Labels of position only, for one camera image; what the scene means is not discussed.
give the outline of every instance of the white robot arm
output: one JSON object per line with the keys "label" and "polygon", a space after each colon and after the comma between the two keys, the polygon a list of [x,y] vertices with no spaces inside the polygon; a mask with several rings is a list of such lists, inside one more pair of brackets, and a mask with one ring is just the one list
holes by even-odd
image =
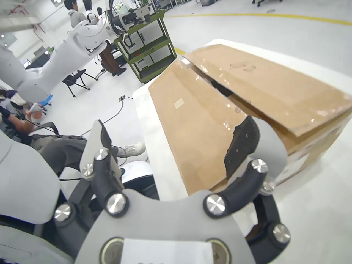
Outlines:
{"label": "white robot arm", "polygon": [[83,69],[101,53],[107,47],[107,39],[116,38],[107,17],[100,19],[97,25],[87,24],[88,21],[82,21],[69,31],[41,68],[26,70],[9,49],[0,46],[0,79],[17,90],[24,100],[44,101],[59,82],[74,71]]}

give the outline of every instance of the brown pants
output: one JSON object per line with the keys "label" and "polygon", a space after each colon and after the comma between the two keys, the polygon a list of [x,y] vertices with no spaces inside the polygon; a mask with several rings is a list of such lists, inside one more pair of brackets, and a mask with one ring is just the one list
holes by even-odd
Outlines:
{"label": "brown pants", "polygon": [[110,51],[110,47],[107,43],[106,48],[99,54],[101,57],[101,61],[104,64],[105,69],[109,73],[115,73],[120,71],[120,66],[119,64],[115,61],[114,56],[112,55]]}

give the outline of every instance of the dark hair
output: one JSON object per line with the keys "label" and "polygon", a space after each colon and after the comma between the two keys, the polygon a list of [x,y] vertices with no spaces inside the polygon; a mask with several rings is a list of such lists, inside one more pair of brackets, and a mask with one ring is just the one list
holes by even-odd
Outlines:
{"label": "dark hair", "polygon": [[64,4],[65,4],[65,7],[67,8],[67,10],[71,10],[73,9],[73,3],[77,3],[77,0],[65,0],[64,1]]}
{"label": "dark hair", "polygon": [[92,10],[92,0],[83,0],[84,7],[86,8],[86,11]]}

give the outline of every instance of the black rubber pad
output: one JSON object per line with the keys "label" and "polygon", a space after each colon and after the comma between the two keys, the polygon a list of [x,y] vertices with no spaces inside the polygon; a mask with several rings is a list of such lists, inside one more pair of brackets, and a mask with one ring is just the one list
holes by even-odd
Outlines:
{"label": "black rubber pad", "polygon": [[251,116],[235,127],[232,142],[225,155],[226,179],[239,168],[249,154],[252,154],[259,143],[260,133]]}

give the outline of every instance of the paper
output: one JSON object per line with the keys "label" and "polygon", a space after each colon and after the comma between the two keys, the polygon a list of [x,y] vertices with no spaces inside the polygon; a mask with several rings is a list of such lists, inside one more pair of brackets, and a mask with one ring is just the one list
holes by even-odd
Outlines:
{"label": "paper", "polygon": [[177,110],[179,107],[181,107],[184,103],[185,103],[185,102],[183,101],[182,98],[180,98],[179,100],[177,100],[177,102],[174,103],[176,110]]}
{"label": "paper", "polygon": [[213,264],[211,243],[125,239],[121,264]]}

